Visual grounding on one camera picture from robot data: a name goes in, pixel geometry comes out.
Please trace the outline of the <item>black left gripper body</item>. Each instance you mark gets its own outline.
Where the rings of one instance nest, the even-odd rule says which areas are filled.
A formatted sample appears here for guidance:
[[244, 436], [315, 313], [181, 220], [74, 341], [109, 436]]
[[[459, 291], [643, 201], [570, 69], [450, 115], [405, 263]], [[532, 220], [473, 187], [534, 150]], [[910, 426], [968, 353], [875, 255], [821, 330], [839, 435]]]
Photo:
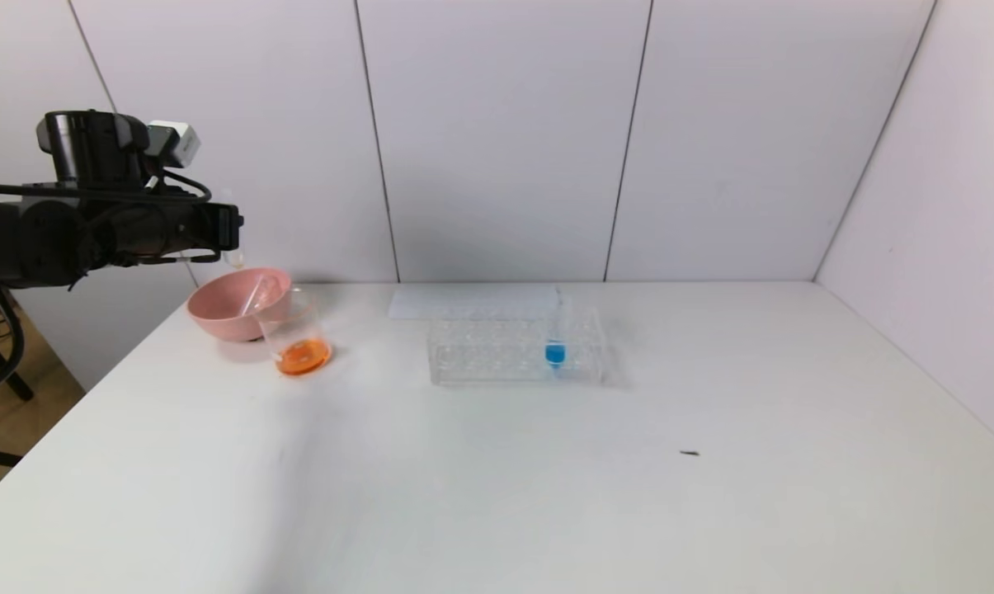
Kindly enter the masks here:
[[168, 252], [202, 251], [222, 256], [239, 248], [240, 211], [235, 205], [165, 205], [163, 215]]

